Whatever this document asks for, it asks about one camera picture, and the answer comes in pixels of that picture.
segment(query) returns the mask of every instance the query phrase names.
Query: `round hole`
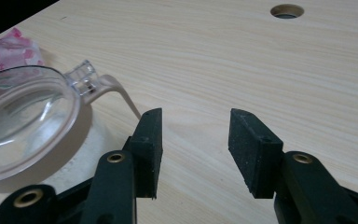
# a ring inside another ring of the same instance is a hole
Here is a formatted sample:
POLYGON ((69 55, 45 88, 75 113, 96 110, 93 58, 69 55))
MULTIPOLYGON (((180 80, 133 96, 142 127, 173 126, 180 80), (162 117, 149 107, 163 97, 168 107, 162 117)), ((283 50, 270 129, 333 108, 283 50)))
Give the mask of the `round hole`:
POLYGON ((108 160, 109 162, 121 162, 121 161, 124 160, 124 158, 125 158, 125 156, 124 156, 123 154, 118 154, 118 153, 116 153, 116 154, 110 155, 110 156, 107 158, 107 160, 108 160))
POLYGON ((43 196, 43 191, 41 189, 30 189, 26 192, 23 192, 19 197, 14 201, 14 206, 18 208, 28 207, 34 203, 37 203, 43 196))
POLYGON ((304 8, 291 4, 283 4, 273 7, 270 12, 272 16, 279 19, 295 19, 304 14, 304 8))
POLYGON ((312 162, 312 159, 304 154, 296 154, 293 156, 293 159, 295 159, 295 161, 301 162, 301 163, 306 163, 309 164, 312 162))
POLYGON ((345 217, 345 216, 337 216, 336 221, 339 224, 356 224, 355 221, 353 221, 349 217, 345 217))

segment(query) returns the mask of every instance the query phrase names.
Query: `clear plastic rim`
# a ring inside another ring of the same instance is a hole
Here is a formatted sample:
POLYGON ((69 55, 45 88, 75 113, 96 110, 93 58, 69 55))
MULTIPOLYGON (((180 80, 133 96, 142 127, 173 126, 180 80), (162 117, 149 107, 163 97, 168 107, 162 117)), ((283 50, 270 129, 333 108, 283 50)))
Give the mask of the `clear plastic rim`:
POLYGON ((60 94, 62 94, 66 99, 68 99, 68 102, 72 104, 72 106, 70 106, 71 111, 68 112, 69 116, 63 122, 61 128, 55 134, 53 134, 53 136, 50 137, 50 139, 42 147, 40 147, 38 150, 36 150, 33 154, 29 155, 28 157, 25 157, 9 165, 0 167, 0 180, 9 178, 25 169, 30 168, 33 164, 40 161, 42 158, 44 158, 45 155, 47 155, 51 150, 53 150, 56 147, 56 145, 58 145, 59 142, 70 131, 71 127, 76 122, 77 116, 79 114, 79 110, 81 108, 80 96, 76 93, 76 91, 72 87, 68 86, 65 77, 60 72, 58 72, 53 68, 37 66, 37 65, 21 66, 21 67, 7 69, 1 72, 6 72, 8 70, 13 70, 13 69, 21 69, 24 67, 48 69, 54 72, 57 76, 59 76, 62 82, 58 81, 58 79, 46 81, 43 78, 40 78, 38 80, 33 80, 30 82, 24 82, 20 86, 13 88, 13 90, 5 93, 0 97, 0 108, 12 102, 13 100, 18 99, 19 97, 22 97, 31 92, 43 91, 43 90, 55 90, 60 94))

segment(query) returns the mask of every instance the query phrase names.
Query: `rubber jaw pad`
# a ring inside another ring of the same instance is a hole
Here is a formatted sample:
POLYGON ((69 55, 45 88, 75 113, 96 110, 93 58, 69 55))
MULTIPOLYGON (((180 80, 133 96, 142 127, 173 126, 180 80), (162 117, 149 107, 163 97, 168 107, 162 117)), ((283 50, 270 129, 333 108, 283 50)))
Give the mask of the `rubber jaw pad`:
POLYGON ((252 113, 231 109, 228 150, 255 198, 271 199, 283 141, 252 113))
POLYGON ((130 139, 136 159, 136 197, 156 198, 158 174, 162 157, 162 110, 144 113, 130 139))

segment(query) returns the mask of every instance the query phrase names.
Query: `light wood surface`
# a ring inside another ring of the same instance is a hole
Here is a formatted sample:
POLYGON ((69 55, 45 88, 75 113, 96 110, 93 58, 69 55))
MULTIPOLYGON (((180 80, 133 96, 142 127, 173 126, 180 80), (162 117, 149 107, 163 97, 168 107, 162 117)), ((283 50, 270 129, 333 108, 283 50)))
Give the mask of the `light wood surface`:
MULTIPOLYGON (((277 223, 227 150, 230 108, 358 191, 358 1, 294 0, 305 13, 293 20, 269 14, 282 3, 61 0, 17 27, 48 66, 88 59, 141 112, 162 107, 158 198, 138 200, 139 223, 277 223)), ((137 124, 124 101, 109 93, 93 108, 122 146, 137 124)))

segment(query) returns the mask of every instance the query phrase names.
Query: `black plastic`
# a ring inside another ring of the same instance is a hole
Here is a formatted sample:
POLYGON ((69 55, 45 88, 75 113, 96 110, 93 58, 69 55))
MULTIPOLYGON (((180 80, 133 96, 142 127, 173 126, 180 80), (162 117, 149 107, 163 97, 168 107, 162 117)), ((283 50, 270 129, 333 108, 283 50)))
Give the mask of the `black plastic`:
POLYGON ((228 150, 255 198, 271 199, 283 142, 254 114, 231 110, 228 150))
POLYGON ((358 223, 358 206, 318 159, 304 152, 290 151, 283 157, 281 171, 302 224, 358 223), (297 161, 295 155, 311 161, 297 161))
POLYGON ((162 110, 141 117, 123 150, 101 156, 95 176, 60 195, 46 185, 16 191, 0 205, 0 223, 134 224, 136 197, 156 198, 162 157, 162 110), (22 208, 13 202, 23 192, 41 189, 43 197, 22 208))

